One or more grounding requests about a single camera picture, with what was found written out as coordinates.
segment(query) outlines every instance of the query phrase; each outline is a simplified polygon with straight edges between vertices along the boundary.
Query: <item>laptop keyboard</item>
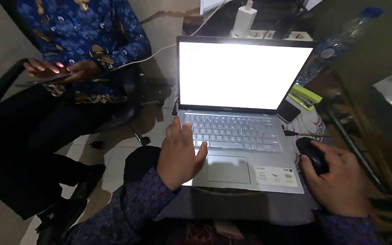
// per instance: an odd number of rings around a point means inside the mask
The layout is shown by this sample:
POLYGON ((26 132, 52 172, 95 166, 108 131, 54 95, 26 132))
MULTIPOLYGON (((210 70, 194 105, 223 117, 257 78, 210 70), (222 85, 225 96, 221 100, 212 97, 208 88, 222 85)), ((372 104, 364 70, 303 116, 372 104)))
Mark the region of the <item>laptop keyboard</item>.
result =
POLYGON ((270 119, 185 113, 184 120, 196 147, 206 141, 212 148, 281 152, 270 119))

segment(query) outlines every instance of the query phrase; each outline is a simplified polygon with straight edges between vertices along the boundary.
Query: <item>blue batik shirt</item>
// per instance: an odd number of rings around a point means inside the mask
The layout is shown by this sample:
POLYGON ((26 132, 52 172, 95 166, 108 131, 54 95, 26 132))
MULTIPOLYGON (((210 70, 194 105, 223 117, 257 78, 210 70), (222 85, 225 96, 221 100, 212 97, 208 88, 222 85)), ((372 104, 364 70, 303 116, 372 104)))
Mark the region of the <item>blue batik shirt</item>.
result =
MULTIPOLYGON (((17 0, 17 9, 34 33, 43 59, 66 66, 95 61, 107 72, 73 84, 77 103, 121 103, 122 69, 151 55, 151 46, 127 0, 17 0)), ((46 86, 61 96, 62 85, 46 86)))

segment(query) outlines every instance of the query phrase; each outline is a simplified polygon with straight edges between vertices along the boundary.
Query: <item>black office chair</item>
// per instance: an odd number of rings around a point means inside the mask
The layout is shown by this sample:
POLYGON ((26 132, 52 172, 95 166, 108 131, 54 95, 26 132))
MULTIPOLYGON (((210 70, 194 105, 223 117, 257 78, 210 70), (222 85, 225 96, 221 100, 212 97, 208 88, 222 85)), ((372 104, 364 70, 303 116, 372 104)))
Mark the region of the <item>black office chair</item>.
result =
MULTIPOLYGON (((11 17, 14 24, 24 33, 28 40, 38 49, 37 41, 30 31, 30 29, 24 25, 22 17, 19 15, 16 9, 16 1, 13 0, 0 0, 1 6, 11 17)), ((16 62, 1 78, 0 78, 0 101, 4 97, 10 86, 14 83, 16 78, 24 71, 24 63, 28 62, 27 59, 21 59, 16 62)), ((129 69, 133 70, 133 77, 130 79, 125 78, 124 89, 128 97, 128 101, 124 103, 122 109, 112 115, 112 117, 102 124, 93 132, 88 132, 86 134, 94 134, 89 144, 96 149, 100 149, 103 146, 103 142, 95 141, 96 137, 101 132, 113 130, 122 127, 133 120, 140 112, 140 109, 144 105, 156 104, 160 107, 164 105, 164 101, 151 101, 147 100, 147 89, 146 89, 146 79, 143 76, 142 71, 138 65, 128 66, 129 69)), ((135 132, 135 130, 129 125, 132 132, 136 136, 137 140, 142 145, 148 145, 151 141, 149 137, 143 137, 135 132)))

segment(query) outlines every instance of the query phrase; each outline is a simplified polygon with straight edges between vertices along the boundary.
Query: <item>black mouse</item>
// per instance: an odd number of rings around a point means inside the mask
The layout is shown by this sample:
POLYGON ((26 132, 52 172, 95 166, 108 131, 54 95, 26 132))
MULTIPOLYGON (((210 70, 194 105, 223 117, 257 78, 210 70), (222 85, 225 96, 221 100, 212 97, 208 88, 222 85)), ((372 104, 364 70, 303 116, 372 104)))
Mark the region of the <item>black mouse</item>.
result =
POLYGON ((317 175, 329 173, 329 165, 325 160, 324 153, 311 144, 311 140, 313 139, 308 137, 299 138, 296 141, 297 149, 301 154, 308 156, 317 175))

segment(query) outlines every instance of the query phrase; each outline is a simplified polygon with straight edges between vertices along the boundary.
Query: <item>paper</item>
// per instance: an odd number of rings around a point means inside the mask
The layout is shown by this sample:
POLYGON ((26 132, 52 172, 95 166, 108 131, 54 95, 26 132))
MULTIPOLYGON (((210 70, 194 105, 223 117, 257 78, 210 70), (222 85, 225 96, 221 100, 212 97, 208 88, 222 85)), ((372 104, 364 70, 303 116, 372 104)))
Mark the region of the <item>paper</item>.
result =
POLYGON ((221 3, 223 3, 223 0, 200 0, 200 14, 204 14, 205 12, 208 12, 216 7, 218 7, 221 3))
POLYGON ((296 176, 290 168, 253 166, 257 183, 260 185, 276 185, 297 187, 296 176))
POLYGON ((305 8, 307 10, 311 10, 313 7, 315 7, 315 5, 319 4, 321 1, 323 1, 323 0, 309 0, 308 3, 306 4, 305 8))

